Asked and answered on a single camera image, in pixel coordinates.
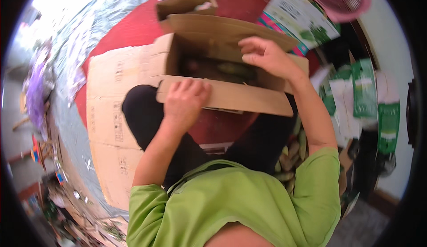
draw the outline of red mat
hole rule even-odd
[[[269,0],[216,0],[216,15],[256,22]],[[115,25],[89,53],[89,58],[109,50],[128,46],[141,46],[153,43],[163,35],[157,23],[155,5],[158,0],[149,0],[136,7],[129,15]],[[83,63],[87,75],[89,59]],[[75,103],[83,124],[86,123],[86,85],[77,93]],[[256,114],[245,113],[242,116],[212,110],[202,111],[198,123],[190,134],[198,144],[232,142],[256,118]]]

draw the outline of right hand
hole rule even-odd
[[[302,72],[274,41],[251,36],[239,41],[243,62],[258,66],[280,78],[290,79]]]
[[[172,133],[183,136],[196,122],[211,89],[209,83],[190,78],[172,83],[163,105],[162,124]]]

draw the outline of black pants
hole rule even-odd
[[[128,92],[122,105],[126,122],[144,151],[163,119],[163,104],[156,101],[156,92],[157,89],[152,86],[136,86]],[[294,97],[289,94],[286,96],[294,111],[293,117],[260,114],[222,157],[207,155],[185,133],[169,165],[163,187],[168,189],[185,173],[213,159],[234,161],[249,169],[272,175],[296,120]]]

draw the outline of pile of corn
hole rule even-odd
[[[282,154],[275,166],[275,177],[282,182],[286,191],[293,196],[295,187],[295,170],[308,157],[307,137],[301,127],[301,119],[297,116],[293,134],[288,145],[282,150]]]

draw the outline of green shirt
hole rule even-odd
[[[157,185],[133,187],[128,246],[202,247],[236,221],[276,247],[327,244],[341,215],[336,149],[322,148],[297,168],[293,197],[275,177],[226,160],[184,177],[218,163],[232,167],[200,173],[169,198]]]

